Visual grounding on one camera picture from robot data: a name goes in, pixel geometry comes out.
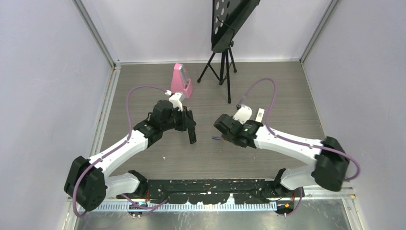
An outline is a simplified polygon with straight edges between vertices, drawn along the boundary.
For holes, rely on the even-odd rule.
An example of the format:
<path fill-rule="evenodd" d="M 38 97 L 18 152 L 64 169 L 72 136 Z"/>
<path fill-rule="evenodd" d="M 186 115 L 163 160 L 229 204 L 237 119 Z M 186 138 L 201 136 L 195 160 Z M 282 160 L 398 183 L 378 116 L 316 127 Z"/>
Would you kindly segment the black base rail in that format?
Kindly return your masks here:
<path fill-rule="evenodd" d="M 266 204 L 283 197 L 286 192 L 275 190 L 266 179 L 186 179 L 146 180 L 132 196 L 158 204 L 204 205 L 224 204 L 233 198 L 235 204 Z"/>

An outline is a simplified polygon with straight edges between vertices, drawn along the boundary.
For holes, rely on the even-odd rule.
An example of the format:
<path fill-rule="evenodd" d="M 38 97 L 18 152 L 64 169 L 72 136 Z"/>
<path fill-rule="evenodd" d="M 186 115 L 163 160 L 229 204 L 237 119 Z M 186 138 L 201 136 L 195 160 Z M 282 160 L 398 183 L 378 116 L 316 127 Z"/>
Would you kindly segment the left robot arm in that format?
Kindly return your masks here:
<path fill-rule="evenodd" d="M 186 106 L 178 107 L 168 100 L 158 101 L 147 118 L 131 127 L 122 140 L 88 159 L 77 157 L 70 167 L 64 192 L 85 211 L 93 211 L 104 199 L 113 196 L 144 198 L 148 190 L 147 178 L 135 170 L 118 176 L 112 176 L 112 173 L 155 144 L 165 131 L 186 131 L 190 144 L 194 144 L 197 141 L 195 126 L 193 113 Z"/>

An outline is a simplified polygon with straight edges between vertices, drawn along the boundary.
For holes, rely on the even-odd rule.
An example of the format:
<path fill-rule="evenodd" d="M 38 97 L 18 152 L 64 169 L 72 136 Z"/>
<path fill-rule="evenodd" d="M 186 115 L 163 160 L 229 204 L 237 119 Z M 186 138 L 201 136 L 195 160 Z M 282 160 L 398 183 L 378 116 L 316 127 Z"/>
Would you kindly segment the pink metronome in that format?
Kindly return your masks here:
<path fill-rule="evenodd" d="M 176 63 L 174 66 L 170 90 L 173 93 L 181 92 L 188 99 L 192 95 L 193 92 L 192 80 L 185 66 L 181 63 Z"/>

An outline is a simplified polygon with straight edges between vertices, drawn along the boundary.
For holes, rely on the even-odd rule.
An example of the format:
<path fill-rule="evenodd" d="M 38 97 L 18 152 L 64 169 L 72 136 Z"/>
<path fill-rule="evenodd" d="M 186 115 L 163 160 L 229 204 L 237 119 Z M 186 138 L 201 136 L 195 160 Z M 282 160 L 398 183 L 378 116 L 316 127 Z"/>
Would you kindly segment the black music stand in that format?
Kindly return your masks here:
<path fill-rule="evenodd" d="M 260 0 L 214 0 L 212 1 L 211 51 L 197 82 L 201 82 L 208 69 L 212 71 L 219 85 L 227 84 L 227 102 L 230 104 L 231 84 L 230 71 L 237 72 L 232 47 L 234 37 L 246 22 L 248 17 L 259 5 Z M 221 54 L 220 73 L 216 73 L 212 66 L 213 58 Z"/>

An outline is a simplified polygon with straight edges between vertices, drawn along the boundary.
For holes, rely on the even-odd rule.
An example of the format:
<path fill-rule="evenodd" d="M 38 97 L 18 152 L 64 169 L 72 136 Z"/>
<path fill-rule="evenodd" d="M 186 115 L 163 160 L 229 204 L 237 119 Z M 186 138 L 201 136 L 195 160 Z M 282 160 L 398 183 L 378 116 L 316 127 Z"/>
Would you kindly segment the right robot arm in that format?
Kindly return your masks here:
<path fill-rule="evenodd" d="M 311 185 L 332 192 L 342 188 L 349 159 L 337 154 L 340 145 L 334 138 L 327 137 L 322 141 L 279 134 L 276 130 L 269 131 L 261 122 L 247 120 L 241 123 L 227 114 L 220 115 L 214 127 L 226 141 L 236 146 L 271 150 L 305 163 L 295 169 L 282 168 L 278 171 L 271 183 L 278 196 L 287 196 L 297 188 Z"/>

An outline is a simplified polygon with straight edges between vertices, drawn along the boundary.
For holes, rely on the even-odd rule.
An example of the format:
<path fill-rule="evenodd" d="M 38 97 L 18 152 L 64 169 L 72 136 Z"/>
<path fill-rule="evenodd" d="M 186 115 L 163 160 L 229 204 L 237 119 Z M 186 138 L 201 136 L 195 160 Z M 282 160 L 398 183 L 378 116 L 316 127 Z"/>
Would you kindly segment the white remote control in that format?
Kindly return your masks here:
<path fill-rule="evenodd" d="M 256 122 L 262 122 L 263 116 L 264 116 L 265 110 L 262 108 L 259 108 L 255 117 Z"/>

